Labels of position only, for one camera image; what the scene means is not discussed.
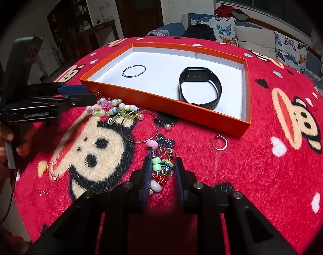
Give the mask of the person's left hand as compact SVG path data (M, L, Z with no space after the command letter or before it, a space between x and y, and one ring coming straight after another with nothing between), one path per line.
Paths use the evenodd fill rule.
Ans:
M16 147L16 152L21 157L29 155L32 140L35 134L33 123L23 123L20 125L20 143ZM0 123L0 163L5 163L7 159L5 143L13 141L14 133L6 125Z

